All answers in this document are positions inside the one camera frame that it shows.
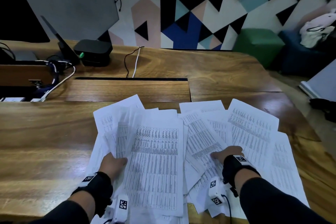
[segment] wooden table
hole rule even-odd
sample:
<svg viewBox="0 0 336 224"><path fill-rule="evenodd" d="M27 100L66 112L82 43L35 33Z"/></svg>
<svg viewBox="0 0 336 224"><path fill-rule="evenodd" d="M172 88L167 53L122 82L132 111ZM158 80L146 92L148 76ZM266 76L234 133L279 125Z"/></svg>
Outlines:
<svg viewBox="0 0 336 224"><path fill-rule="evenodd" d="M42 59L57 51L54 41L5 43L13 49L33 50ZM114 47L111 65L78 66L75 75L124 77L124 56L134 49ZM134 63L135 56L130 55L127 65L131 74ZM279 131L289 137L310 207L336 223L335 162L303 115L254 58L233 52L144 48L136 77L188 78L192 101L221 99L228 108L232 98L237 98L278 117ZM111 102L62 102L65 94L71 95L72 81L44 103L0 103L0 220L44 215L65 200L83 177L97 135L92 112ZM179 110L178 102L144 105ZM206 212L198 215L191 204L188 213L190 223L229 223L224 216L211 219Z"/></svg>

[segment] wristband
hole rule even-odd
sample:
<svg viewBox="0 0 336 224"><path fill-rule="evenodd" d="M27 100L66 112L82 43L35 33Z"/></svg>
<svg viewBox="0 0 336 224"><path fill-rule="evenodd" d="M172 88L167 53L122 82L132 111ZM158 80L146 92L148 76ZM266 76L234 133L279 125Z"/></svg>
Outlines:
<svg viewBox="0 0 336 224"><path fill-rule="evenodd" d="M241 155L227 156L224 159L223 172L222 172L224 184L229 183L234 189L236 189L235 176L238 173L238 171L242 169L249 169L260 175L258 171L255 169L255 167L243 156Z"/></svg>
<svg viewBox="0 0 336 224"><path fill-rule="evenodd" d="M78 188L71 194L79 191L86 191L94 198L96 207L94 214L98 214L101 218L108 205L111 205L111 196L113 187L111 185L110 177L103 172L96 172L90 174L78 185Z"/></svg>

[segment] person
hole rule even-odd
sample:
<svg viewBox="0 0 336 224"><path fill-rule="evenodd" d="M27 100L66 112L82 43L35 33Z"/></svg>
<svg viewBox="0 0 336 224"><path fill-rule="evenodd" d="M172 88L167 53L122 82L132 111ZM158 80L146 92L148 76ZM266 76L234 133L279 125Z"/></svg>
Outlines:
<svg viewBox="0 0 336 224"><path fill-rule="evenodd" d="M231 155L244 156L241 147L229 146L220 152L213 152L211 157L224 164L224 160ZM126 164L127 158L114 158L109 153L103 158L98 173L104 181L112 184ZM239 170L234 176L234 184L241 207L251 224L330 223L297 198L283 193L250 169ZM89 224L98 204L89 192L75 191L66 201L31 224Z"/></svg>

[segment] geometric mural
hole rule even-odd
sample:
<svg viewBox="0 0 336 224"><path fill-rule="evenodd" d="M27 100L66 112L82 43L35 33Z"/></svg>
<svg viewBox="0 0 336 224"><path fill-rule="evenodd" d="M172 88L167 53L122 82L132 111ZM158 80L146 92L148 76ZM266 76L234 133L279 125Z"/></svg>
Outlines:
<svg viewBox="0 0 336 224"><path fill-rule="evenodd" d="M336 0L122 0L121 11L116 5L112 44L231 50L242 28L293 29Z"/></svg>

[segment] green ottoman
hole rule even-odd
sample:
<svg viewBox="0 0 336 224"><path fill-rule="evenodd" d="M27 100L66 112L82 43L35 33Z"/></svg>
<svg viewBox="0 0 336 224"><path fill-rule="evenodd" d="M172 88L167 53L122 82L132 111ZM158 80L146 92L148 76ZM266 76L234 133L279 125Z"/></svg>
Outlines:
<svg viewBox="0 0 336 224"><path fill-rule="evenodd" d="M269 29L244 28L232 51L249 54L267 68L284 45L280 37Z"/></svg>

